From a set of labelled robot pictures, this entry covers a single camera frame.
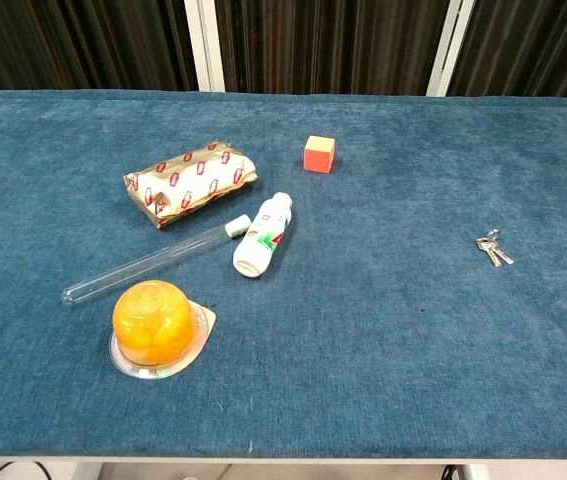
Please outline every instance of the wooden block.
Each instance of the wooden block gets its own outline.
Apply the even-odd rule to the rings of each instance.
[[[336,140],[312,135],[305,144],[303,168],[310,172],[330,173],[335,153]]]

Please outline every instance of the gold wrapper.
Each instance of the gold wrapper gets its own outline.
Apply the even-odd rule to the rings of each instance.
[[[256,180],[254,163],[225,142],[212,142],[123,177],[128,195],[156,228]]]

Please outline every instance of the orange fruit cup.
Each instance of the orange fruit cup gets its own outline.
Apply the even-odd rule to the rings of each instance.
[[[116,302],[112,322],[121,353],[148,366],[176,361],[187,352],[197,329],[185,294],[162,280],[126,290]]]

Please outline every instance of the white tube cap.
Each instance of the white tube cap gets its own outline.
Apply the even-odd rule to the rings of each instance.
[[[252,220],[247,215],[241,215],[240,217],[230,220],[225,224],[225,232],[230,238],[238,237],[243,235],[252,225]]]

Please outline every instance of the white bottle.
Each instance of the white bottle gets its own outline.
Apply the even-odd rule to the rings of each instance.
[[[234,268],[246,277],[258,277],[270,264],[283,231],[292,219],[292,199],[279,192],[263,202],[250,229],[234,251]]]

